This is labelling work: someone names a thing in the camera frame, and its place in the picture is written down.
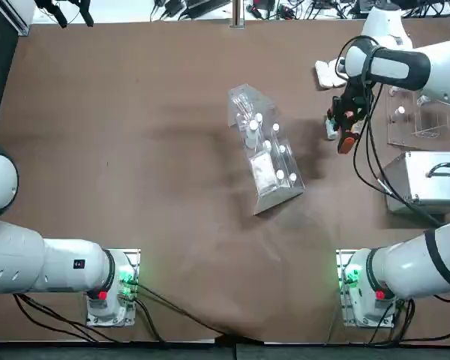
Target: white robotic arm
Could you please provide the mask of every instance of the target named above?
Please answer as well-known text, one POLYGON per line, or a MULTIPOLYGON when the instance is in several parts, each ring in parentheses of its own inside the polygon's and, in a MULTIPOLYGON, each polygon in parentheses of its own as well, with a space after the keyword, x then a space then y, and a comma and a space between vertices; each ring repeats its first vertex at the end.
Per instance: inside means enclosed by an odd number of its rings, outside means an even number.
MULTIPOLYGON (((450 41, 412 49, 393 4, 373 8, 361 35, 345 57, 349 85, 383 83, 450 104, 450 41)), ((450 224, 390 247, 357 251, 344 278, 360 326, 377 326, 395 299, 450 292, 450 224)))
MULTIPOLYGON (((14 162, 0 149, 0 215, 18 190, 14 162)), ((42 238, 33 230, 0 221, 0 293, 87 294, 88 323, 134 323, 137 271, 120 250, 82 239, 42 238)))
POLYGON ((362 71, 368 69, 369 82, 421 90, 450 104, 450 41, 413 49, 401 10, 391 3, 372 9, 361 34, 376 42, 361 38, 347 51, 345 71, 352 81, 361 82, 362 71))

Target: brown tabletop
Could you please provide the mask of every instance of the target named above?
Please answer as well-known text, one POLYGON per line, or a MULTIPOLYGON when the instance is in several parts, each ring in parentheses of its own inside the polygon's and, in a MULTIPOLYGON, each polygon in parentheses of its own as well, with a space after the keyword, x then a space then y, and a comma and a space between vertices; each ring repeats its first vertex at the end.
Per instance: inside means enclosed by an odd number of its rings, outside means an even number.
MULTIPOLYGON (((404 25, 415 46, 450 39, 449 19, 404 25)), ((323 115, 341 90, 317 91, 314 62, 336 57, 362 26, 34 25, 19 40, 0 111, 0 144, 20 173, 4 220, 44 237, 140 248, 140 280, 221 329, 264 341, 324 341, 338 300, 335 249, 389 245, 422 231, 387 214, 383 197, 357 179, 352 157, 323 140, 323 115), (227 91, 242 83, 276 101, 307 187, 257 217, 239 135, 227 127, 227 91)), ((387 164, 400 150, 386 145, 383 103, 373 123, 387 164)), ((365 171, 362 154, 359 164, 365 171)), ((36 298, 85 317, 82 295, 36 298)), ((168 340, 216 335, 147 303, 168 340)), ((409 335, 449 331, 450 305, 417 301, 409 335)), ((151 338, 140 320, 108 332, 151 338)), ((370 336, 338 325, 331 340, 370 336)), ((0 295, 0 340, 57 339, 68 337, 32 325, 0 295)))

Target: vial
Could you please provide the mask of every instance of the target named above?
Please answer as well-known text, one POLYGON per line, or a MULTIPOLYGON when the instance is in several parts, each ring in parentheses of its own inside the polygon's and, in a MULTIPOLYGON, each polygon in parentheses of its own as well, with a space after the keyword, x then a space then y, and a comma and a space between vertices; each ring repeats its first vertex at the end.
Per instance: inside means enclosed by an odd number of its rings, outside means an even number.
POLYGON ((257 140, 259 136, 258 122, 255 120, 250 121, 247 130, 245 131, 245 145, 249 149, 255 149, 257 146, 257 140))
POLYGON ((397 94, 401 89, 398 86, 392 86, 389 90, 388 90, 388 94, 390 96, 395 96, 395 94, 397 94))
POLYGON ((403 106, 399 106, 396 110, 395 110, 395 115, 396 116, 400 116, 403 115, 405 113, 405 108, 403 106))
POLYGON ((265 140, 263 142, 263 148, 267 151, 270 152, 272 150, 272 143, 270 142, 270 140, 265 140))
POLYGON ((421 97, 419 97, 417 99, 417 107, 422 107, 424 106, 426 103, 430 103, 431 100, 428 96, 422 95, 421 97))
POLYGON ((278 179, 278 180, 283 180, 284 177, 285 177, 285 173, 284 173, 283 170, 277 170, 276 175, 277 175, 277 179, 278 179))
POLYGON ((401 121, 405 119, 405 108, 403 106, 399 106, 390 117, 390 121, 395 123, 397 121, 401 121))

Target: aluminum case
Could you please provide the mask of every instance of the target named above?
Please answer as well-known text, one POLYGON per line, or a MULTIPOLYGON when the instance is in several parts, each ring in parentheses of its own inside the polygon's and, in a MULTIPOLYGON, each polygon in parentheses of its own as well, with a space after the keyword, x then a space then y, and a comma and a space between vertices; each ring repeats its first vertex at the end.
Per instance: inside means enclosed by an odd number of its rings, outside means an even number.
MULTIPOLYGON (((406 201, 431 214, 450 212, 450 152, 407 151, 387 165, 384 172, 406 201)), ((390 196, 386 201, 390 212, 410 212, 390 196)))

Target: transparent acrylic rack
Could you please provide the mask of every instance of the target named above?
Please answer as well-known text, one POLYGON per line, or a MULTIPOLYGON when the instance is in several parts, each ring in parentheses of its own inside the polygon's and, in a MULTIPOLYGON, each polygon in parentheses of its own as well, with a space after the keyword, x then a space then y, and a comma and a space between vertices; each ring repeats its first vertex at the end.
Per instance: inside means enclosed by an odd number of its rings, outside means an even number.
POLYGON ((450 105, 394 86, 384 96, 389 144, 450 151, 450 105))
POLYGON ((238 128, 253 174, 257 194, 254 215, 304 191, 273 101, 248 84, 233 88, 228 94, 228 125, 238 128))

